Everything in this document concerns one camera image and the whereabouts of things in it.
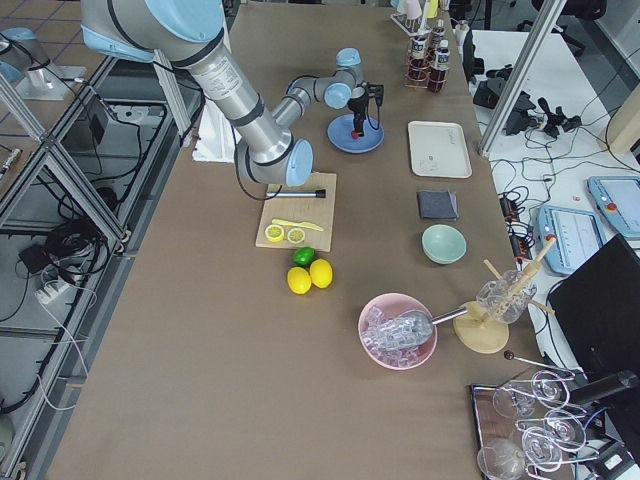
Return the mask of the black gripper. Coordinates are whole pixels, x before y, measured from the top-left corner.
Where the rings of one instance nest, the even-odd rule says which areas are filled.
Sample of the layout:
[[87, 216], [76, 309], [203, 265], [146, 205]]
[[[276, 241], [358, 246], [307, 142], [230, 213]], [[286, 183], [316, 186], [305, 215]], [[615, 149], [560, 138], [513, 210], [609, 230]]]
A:
[[364, 135], [364, 121], [369, 104], [369, 94], [366, 88], [356, 88], [347, 103], [347, 108], [353, 113], [353, 130], [351, 134]]

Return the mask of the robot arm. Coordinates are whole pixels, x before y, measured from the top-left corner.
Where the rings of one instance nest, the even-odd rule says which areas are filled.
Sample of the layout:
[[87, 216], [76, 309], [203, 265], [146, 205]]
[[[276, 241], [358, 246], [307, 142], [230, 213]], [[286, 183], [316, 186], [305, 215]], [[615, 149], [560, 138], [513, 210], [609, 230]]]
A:
[[309, 141], [290, 127], [314, 101], [341, 109], [363, 93], [360, 53], [344, 48], [330, 77], [298, 79], [270, 112], [224, 45], [225, 16], [219, 1], [84, 1], [81, 28], [92, 50], [150, 63], [161, 51], [188, 71], [241, 136], [238, 171], [256, 183], [300, 186], [313, 167]]

